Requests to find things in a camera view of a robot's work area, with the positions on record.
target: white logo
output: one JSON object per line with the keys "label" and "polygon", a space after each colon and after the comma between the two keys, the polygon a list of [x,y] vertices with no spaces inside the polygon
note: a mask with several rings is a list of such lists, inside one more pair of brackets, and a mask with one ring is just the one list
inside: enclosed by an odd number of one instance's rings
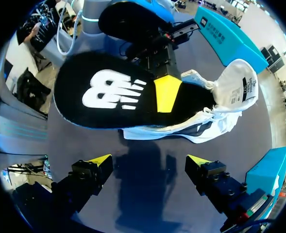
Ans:
{"label": "white logo", "polygon": [[[146,85],[146,82],[135,80],[131,85],[131,77],[118,73],[110,69],[97,72],[90,81],[91,88],[83,95],[83,105],[89,108],[116,108],[117,102],[137,103],[138,100],[126,96],[140,96],[141,93],[132,91],[144,90],[143,87],[136,85]],[[122,105],[122,109],[134,110],[135,106]]]}

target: shoe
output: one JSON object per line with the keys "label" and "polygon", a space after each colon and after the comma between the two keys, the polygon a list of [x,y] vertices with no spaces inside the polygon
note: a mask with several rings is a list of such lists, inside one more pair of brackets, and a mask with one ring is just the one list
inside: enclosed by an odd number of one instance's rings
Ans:
{"label": "shoe", "polygon": [[241,59],[232,61],[215,82],[207,81],[195,70],[183,73],[182,81],[209,90],[216,104],[212,108],[204,107],[202,111],[180,124],[123,129],[124,138],[155,140],[178,135],[193,143],[206,142],[230,132],[242,112],[258,100],[256,72],[250,64]]}

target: blue barrier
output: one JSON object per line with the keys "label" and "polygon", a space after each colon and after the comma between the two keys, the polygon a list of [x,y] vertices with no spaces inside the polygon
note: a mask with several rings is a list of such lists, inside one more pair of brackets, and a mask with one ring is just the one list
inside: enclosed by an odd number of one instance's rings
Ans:
{"label": "blue barrier", "polygon": [[262,218],[265,218],[276,203],[283,185],[286,174],[286,147],[270,149],[267,154],[246,173],[246,183],[248,193],[261,188],[266,193],[271,194],[275,179],[279,176],[279,187],[275,190],[272,206],[270,206]]}
{"label": "blue barrier", "polygon": [[195,21],[224,66],[235,59],[243,59],[257,74],[268,66],[264,56],[249,37],[225,17],[199,7]]}

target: white cable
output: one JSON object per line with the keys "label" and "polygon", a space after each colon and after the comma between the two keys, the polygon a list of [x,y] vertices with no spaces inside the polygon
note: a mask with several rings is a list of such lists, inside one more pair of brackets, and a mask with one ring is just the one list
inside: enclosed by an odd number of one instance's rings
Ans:
{"label": "white cable", "polygon": [[73,40],[71,42],[71,45],[70,45],[70,48],[67,52],[64,52],[61,50],[61,47],[60,47],[60,41],[59,41],[59,36],[60,36],[60,24],[62,23],[63,21],[63,15],[64,15],[64,11],[66,9],[66,5],[68,3],[68,0],[65,1],[65,5],[63,7],[63,10],[61,12],[61,15],[60,15],[60,20],[59,20],[59,23],[58,23],[58,27],[57,27],[57,33],[56,33],[56,45],[57,45],[57,49],[59,50],[59,52],[63,55],[63,56],[67,56],[71,53],[71,51],[73,50],[74,48],[74,44],[75,44],[75,40],[76,40],[76,33],[77,33],[77,26],[78,26],[78,22],[83,14],[83,11],[80,10],[76,16],[76,21],[75,21],[75,24],[74,24],[74,34],[73,34]]}

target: circular platform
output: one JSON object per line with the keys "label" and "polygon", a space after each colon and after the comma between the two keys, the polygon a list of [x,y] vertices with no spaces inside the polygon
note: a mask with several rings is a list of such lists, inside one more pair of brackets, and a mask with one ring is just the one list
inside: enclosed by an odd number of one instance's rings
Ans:
{"label": "circular platform", "polygon": [[[191,16],[178,14],[176,21]],[[181,72],[195,69],[216,80],[224,66],[199,31],[175,52]],[[77,218],[102,232],[219,232],[226,220],[207,197],[201,197],[185,173],[192,154],[220,160],[240,182],[271,148],[271,130],[261,90],[234,129],[216,139],[193,144],[185,138],[154,141],[123,139],[117,130],[90,130],[65,121],[51,104],[48,117],[49,161],[53,180],[63,179],[79,159],[112,154],[114,172],[98,196],[92,196]]]}

